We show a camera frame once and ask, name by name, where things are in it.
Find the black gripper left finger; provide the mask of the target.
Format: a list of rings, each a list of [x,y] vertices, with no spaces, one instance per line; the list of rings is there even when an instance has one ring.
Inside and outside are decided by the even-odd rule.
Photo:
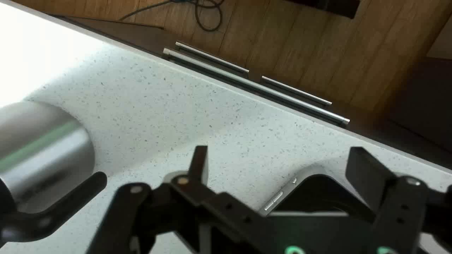
[[[230,226],[251,226],[262,218],[234,197],[213,193],[206,186],[207,147],[197,146],[185,174],[170,180],[175,193],[204,217]]]

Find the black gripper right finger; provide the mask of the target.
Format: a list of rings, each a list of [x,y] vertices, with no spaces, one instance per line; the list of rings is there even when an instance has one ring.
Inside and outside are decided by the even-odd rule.
[[[346,180],[375,215],[370,250],[418,249],[428,195],[422,181],[396,177],[361,147],[350,149]]]

